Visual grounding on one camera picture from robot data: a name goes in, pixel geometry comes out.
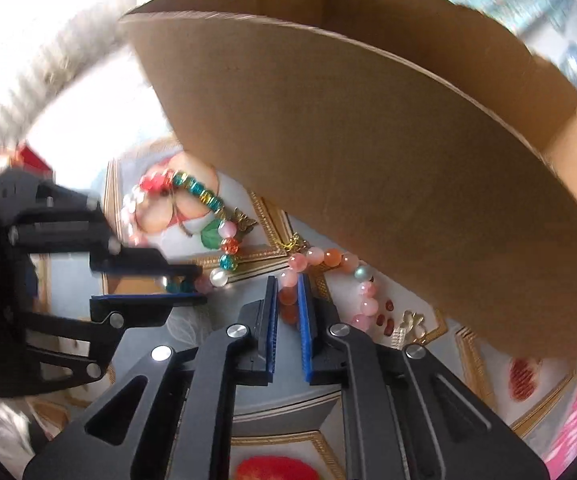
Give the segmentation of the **brown cardboard box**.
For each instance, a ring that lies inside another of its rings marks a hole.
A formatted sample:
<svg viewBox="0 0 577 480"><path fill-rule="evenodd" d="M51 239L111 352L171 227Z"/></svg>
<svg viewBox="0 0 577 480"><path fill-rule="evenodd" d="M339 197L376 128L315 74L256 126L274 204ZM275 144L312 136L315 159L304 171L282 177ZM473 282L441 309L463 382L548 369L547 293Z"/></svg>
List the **brown cardboard box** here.
<svg viewBox="0 0 577 480"><path fill-rule="evenodd" d="M511 356L577 358L577 90L448 0L152 0L182 146Z"/></svg>

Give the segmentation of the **patterned blue tablecloth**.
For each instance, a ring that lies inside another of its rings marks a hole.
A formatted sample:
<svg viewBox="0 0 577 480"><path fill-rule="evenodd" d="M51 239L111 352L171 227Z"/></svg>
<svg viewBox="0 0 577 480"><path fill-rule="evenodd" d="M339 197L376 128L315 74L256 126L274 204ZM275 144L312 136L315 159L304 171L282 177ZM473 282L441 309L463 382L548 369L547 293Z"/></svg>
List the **patterned blue tablecloth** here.
<svg viewBox="0 0 577 480"><path fill-rule="evenodd" d="M168 169L189 172L248 224L234 270L220 266L219 219L196 197L187 192L142 196L140 181ZM318 248L327 241L306 228L294 229L285 211L170 139L112 160L95 187L110 225L126 246L155 248L171 262L202 268L198 286L207 301L172 309L161 328L129 330L107 376L70 390L72 403L89 404L153 347L196 347L211 332L238 323L242 312L267 304L275 338L262 348L274 359L273 379L266 387L238 388L232 457L241 462L253 454L286 454L325 478L339 477L344 460L341 394L335 386L306 382L297 328L298 287L289 263L298 237ZM548 453L577 386L577 363L510 358L382 273L373 274L377 291L370 312L362 311L360 284L348 272L319 263L306 274L315 294L332 301L343 321L357 322L378 344L428 344L536 453Z"/></svg>

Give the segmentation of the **silver hair clip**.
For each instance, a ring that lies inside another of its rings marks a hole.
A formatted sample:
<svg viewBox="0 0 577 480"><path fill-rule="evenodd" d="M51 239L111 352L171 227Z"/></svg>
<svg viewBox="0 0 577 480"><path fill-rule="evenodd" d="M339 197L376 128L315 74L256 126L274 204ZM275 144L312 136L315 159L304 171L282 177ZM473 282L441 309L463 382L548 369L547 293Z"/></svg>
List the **silver hair clip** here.
<svg viewBox="0 0 577 480"><path fill-rule="evenodd" d="M403 350L407 344L426 344L427 330L421 313L406 310L391 336L391 347Z"/></svg>

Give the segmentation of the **gold butterfly charm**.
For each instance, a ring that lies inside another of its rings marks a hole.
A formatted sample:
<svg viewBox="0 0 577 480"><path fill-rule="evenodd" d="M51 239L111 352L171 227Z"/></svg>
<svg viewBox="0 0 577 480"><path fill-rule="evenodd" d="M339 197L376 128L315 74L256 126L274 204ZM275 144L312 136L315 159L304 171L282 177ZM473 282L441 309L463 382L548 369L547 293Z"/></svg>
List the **gold butterfly charm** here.
<svg viewBox="0 0 577 480"><path fill-rule="evenodd" d="M252 232L258 224L257 220L250 218L245 212L238 208L234 208L232 211L232 221L238 228L238 238L240 240Z"/></svg>

